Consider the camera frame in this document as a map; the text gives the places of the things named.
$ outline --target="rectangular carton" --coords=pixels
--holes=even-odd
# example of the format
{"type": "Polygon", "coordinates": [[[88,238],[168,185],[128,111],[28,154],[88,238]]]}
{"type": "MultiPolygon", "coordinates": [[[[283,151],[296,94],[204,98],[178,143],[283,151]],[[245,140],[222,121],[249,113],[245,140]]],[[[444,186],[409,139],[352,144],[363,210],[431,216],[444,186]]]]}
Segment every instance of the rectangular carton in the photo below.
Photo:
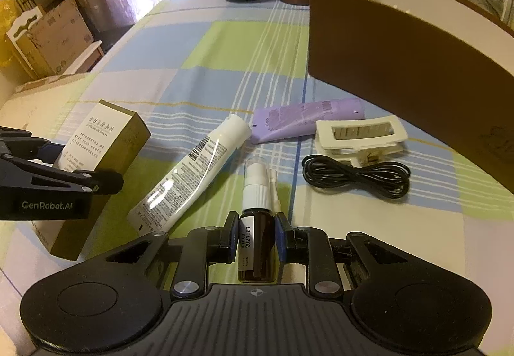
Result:
{"type": "Polygon", "coordinates": [[[16,43],[36,74],[46,77],[64,72],[92,42],[75,0],[65,0],[16,43]]]}
{"type": "MultiPolygon", "coordinates": [[[[113,169],[124,174],[146,141],[150,131],[135,112],[101,100],[86,116],[64,147],[54,167],[113,169]]],[[[45,248],[54,256],[76,260],[109,195],[94,195],[86,220],[33,221],[45,248]]]]}
{"type": "Polygon", "coordinates": [[[310,0],[309,73],[514,192],[514,31],[466,0],[310,0]]]}

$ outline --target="black cable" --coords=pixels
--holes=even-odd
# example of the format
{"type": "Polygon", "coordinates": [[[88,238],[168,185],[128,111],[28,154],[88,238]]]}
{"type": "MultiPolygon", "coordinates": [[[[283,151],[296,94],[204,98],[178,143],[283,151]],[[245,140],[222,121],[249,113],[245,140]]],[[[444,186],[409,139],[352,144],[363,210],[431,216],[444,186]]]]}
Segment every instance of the black cable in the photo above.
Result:
{"type": "Polygon", "coordinates": [[[328,156],[312,154],[302,160],[303,177],[316,188],[340,188],[357,182],[390,199],[409,192],[410,169],[398,162],[382,162],[361,169],[328,156]]]}

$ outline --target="bottle label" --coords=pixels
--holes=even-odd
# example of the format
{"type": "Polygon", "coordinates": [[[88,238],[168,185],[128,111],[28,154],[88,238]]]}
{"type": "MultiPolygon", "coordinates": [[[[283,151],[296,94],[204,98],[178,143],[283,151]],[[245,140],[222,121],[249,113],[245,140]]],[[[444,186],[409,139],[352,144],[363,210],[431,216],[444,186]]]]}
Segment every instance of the bottle label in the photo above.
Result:
{"type": "Polygon", "coordinates": [[[128,220],[139,235],[161,230],[174,214],[187,206],[226,152],[227,148],[218,139],[207,136],[201,140],[129,213],[128,220]]]}
{"type": "Polygon", "coordinates": [[[253,270],[253,223],[255,217],[248,216],[239,219],[239,260],[238,271],[253,270]]]}

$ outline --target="white bottle cap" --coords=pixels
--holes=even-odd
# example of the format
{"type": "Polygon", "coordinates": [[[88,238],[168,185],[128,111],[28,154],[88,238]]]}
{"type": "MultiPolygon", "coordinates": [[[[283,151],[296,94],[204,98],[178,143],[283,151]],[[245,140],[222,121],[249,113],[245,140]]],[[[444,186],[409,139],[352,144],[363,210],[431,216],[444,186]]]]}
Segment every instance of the white bottle cap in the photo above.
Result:
{"type": "Polygon", "coordinates": [[[252,208],[273,210],[269,191],[268,167],[259,157],[253,157],[245,164],[243,211],[252,208]]]}
{"type": "Polygon", "coordinates": [[[241,147],[252,134],[250,126],[242,118],[234,114],[230,114],[225,118],[217,128],[217,131],[223,133],[223,136],[230,139],[237,148],[241,147]]]}

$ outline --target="purple packaging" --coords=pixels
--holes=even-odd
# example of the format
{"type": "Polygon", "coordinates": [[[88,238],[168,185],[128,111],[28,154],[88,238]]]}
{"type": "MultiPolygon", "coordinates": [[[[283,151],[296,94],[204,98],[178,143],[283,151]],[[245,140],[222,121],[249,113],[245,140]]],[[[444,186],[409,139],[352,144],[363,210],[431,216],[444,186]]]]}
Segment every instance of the purple packaging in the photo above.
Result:
{"type": "Polygon", "coordinates": [[[316,133],[316,121],[364,120],[360,99],[333,99],[285,107],[260,108],[253,113],[253,144],[316,133]]]}

